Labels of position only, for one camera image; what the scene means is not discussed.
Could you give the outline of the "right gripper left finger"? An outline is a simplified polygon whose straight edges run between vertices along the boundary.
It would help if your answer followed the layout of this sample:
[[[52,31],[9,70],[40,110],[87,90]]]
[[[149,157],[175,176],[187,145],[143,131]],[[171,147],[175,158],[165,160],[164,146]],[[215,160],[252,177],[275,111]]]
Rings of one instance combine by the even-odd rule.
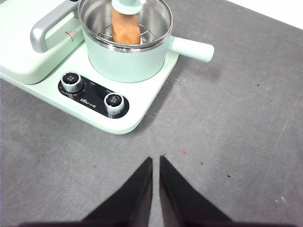
[[[152,158],[148,157],[128,180],[83,221],[99,227],[147,227],[152,204]]]

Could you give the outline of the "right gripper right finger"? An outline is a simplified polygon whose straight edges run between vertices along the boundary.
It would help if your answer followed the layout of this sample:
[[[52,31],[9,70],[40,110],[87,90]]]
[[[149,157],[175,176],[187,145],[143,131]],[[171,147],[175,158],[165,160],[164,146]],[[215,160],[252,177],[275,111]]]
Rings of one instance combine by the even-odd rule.
[[[166,227],[233,224],[233,220],[195,190],[165,156],[160,156],[159,194]]]

